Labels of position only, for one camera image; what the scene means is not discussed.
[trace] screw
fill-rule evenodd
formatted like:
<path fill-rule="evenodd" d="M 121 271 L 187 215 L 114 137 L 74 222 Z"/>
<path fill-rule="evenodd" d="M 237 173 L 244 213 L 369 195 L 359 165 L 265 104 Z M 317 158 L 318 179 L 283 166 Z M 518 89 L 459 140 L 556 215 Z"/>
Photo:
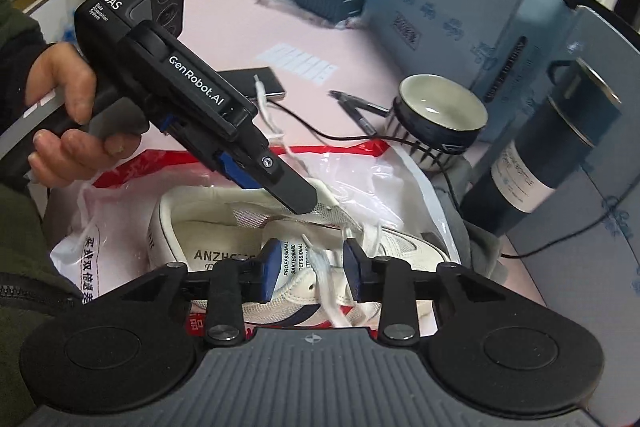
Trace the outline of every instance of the screw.
<path fill-rule="evenodd" d="M 217 341 L 232 341 L 238 337 L 240 331 L 238 328 L 229 326 L 228 324 L 218 324 L 207 330 L 207 335 Z"/>
<path fill-rule="evenodd" d="M 384 333 L 393 341 L 408 341 L 415 336 L 414 328 L 408 324 L 391 324 L 385 328 Z"/>

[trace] pen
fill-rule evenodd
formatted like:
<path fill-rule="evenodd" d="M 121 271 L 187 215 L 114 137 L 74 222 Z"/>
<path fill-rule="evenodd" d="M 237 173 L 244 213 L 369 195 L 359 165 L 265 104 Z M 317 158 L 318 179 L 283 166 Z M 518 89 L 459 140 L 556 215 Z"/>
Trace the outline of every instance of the pen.
<path fill-rule="evenodd" d="M 359 96 L 353 96 L 352 94 L 347 94 L 345 92 L 332 89 L 329 91 L 329 96 L 334 97 L 336 100 L 348 100 L 349 102 L 351 102 L 352 107 L 364 109 L 365 111 L 372 112 L 373 114 L 376 114 L 378 116 L 386 117 L 386 115 L 388 115 L 389 113 L 389 110 L 386 107 L 382 107 L 381 105 L 378 105 L 376 103 L 367 102 L 367 100 L 364 100 Z"/>
<path fill-rule="evenodd" d="M 367 136 L 375 136 L 378 134 L 378 131 L 367 121 L 366 118 L 357 110 L 353 105 L 351 105 L 350 100 L 345 100 L 344 98 L 339 98 L 338 103 L 340 107 L 343 108 L 345 113 L 348 115 L 351 120 L 353 120 L 358 127 L 360 127 Z"/>

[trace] hand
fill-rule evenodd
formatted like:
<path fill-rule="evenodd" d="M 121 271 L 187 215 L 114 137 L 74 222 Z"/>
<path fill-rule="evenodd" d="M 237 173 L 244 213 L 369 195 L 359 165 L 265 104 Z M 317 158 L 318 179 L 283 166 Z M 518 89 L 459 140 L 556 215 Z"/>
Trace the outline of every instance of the hand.
<path fill-rule="evenodd" d="M 79 124 L 91 120 L 95 98 L 95 74 L 67 42 L 54 44 L 33 63 L 25 92 L 31 107 L 56 86 L 65 90 L 68 115 Z M 66 187 L 75 180 L 89 180 L 96 172 L 112 168 L 118 160 L 131 156 L 140 136 L 116 134 L 104 142 L 79 129 L 60 138 L 47 130 L 33 137 L 35 152 L 29 164 L 38 181 L 47 187 Z"/>

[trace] bottle label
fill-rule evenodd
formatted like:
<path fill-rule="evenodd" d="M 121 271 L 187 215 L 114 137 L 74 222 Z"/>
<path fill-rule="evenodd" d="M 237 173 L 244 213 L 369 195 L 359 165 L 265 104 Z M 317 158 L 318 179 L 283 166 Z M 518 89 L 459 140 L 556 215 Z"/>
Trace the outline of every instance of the bottle label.
<path fill-rule="evenodd" d="M 513 141 L 491 167 L 495 186 L 512 206 L 530 214 L 556 190 L 547 187 L 524 165 Z"/>

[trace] smartphone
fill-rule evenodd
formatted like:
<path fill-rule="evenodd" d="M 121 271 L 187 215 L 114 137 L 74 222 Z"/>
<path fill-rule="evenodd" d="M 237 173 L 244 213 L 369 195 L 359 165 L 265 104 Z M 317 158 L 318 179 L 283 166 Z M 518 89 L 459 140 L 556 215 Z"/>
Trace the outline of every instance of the smartphone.
<path fill-rule="evenodd" d="M 271 68 L 219 71 L 218 74 L 252 101 L 257 99 L 254 78 L 256 74 L 264 84 L 264 90 L 269 100 L 282 100 L 287 94 Z"/>

